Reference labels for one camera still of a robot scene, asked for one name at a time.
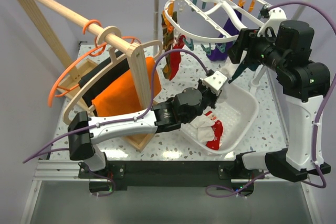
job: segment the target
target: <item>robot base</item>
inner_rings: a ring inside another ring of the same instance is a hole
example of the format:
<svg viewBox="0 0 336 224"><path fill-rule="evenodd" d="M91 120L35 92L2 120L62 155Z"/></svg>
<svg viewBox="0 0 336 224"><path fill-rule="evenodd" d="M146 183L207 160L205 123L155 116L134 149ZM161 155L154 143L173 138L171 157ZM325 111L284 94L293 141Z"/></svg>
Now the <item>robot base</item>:
<svg viewBox="0 0 336 224"><path fill-rule="evenodd" d="M207 187L222 185L240 188L231 179L251 179L260 174L259 170L232 173L234 161L107 161L104 170L96 172L101 176L112 175L117 190L127 190L128 186L158 187ZM79 178L96 178L80 163ZM90 182L90 191L109 190L107 183ZM245 193L253 192L253 185Z"/></svg>

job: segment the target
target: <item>laundry basket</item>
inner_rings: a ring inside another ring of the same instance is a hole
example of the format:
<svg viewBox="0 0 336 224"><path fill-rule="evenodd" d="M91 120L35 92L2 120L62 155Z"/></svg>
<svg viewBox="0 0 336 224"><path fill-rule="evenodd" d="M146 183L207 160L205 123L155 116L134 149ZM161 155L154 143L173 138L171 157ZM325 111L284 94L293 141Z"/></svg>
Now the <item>laundry basket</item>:
<svg viewBox="0 0 336 224"><path fill-rule="evenodd" d="M218 119L222 122L224 132L219 146L215 151L205 146L197 140L197 129L190 124L181 126L181 134L190 142L199 145L206 150L208 155L223 155L231 152L238 143L243 139L246 132L250 129L259 112L259 103L257 99L248 91L240 88L235 84L225 87L227 99L223 103L218 103L213 111Z"/></svg>

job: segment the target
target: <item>orange towel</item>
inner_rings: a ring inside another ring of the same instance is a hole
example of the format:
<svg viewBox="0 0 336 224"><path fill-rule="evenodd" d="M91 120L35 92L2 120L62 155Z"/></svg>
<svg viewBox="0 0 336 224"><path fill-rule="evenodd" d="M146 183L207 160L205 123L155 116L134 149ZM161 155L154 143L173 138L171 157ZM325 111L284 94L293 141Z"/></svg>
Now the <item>orange towel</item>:
<svg viewBox="0 0 336 224"><path fill-rule="evenodd" d="M152 57L147 57L146 66L150 83L154 65L154 59ZM154 97L160 91L160 80L158 73L155 71ZM131 70L128 70L93 99L92 104L96 108L98 116L114 116L134 113L142 110L136 92Z"/></svg>

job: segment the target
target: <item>terrazzo surface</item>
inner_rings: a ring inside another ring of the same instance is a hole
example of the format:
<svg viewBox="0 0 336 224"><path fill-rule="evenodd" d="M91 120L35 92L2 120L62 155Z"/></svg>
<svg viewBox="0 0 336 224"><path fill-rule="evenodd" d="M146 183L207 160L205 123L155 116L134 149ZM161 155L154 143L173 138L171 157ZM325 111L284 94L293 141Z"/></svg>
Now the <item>terrazzo surface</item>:
<svg viewBox="0 0 336 224"><path fill-rule="evenodd" d="M94 45L81 45L79 56L93 48ZM194 53L198 55L207 68L213 70L219 69L223 62L210 62L204 51L199 45L195 45ZM151 48L145 50L146 56L153 54ZM96 63L102 62L108 57L108 52L105 51L101 56L91 58ZM163 78L162 68L165 61L161 61L158 65L158 74L162 86L161 92L156 96L156 102L163 102L169 97L176 95L187 87L196 87L197 80L205 77L205 72L199 63L191 56L182 54L182 62L180 69L173 79L168 81ZM253 78L254 73L250 70L244 73L235 81L239 87L249 90L248 83ZM207 151L202 149L195 143L183 138L179 130L156 134L142 152L138 152L127 142L120 138L113 138L100 143L98 147L106 153L107 158L112 160L133 160L133 161L219 161L219 160L234 160L239 153L248 151L276 151L286 147L286 141L281 129L279 116L277 114L276 105L272 97L271 88L267 75L265 74L260 82L260 87L256 92L256 99L259 102L259 113L251 128L243 137L236 148L227 154L213 155L207 154ZM69 103L66 98L63 108ZM82 109L76 106L70 113L72 119L75 114ZM54 137L67 132L67 125L61 120L58 120ZM63 138L56 142L53 148L68 147L68 140ZM69 159L67 151L52 153L50 159Z"/></svg>

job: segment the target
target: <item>white pole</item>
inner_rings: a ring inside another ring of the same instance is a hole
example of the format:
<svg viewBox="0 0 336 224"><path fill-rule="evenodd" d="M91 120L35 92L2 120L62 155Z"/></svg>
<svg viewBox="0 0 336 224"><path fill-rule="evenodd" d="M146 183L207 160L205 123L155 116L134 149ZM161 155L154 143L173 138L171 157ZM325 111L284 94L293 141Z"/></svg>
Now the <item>white pole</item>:
<svg viewBox="0 0 336 224"><path fill-rule="evenodd" d="M159 37L159 0L154 0L154 40ZM157 46L153 46L154 54L157 53Z"/></svg>

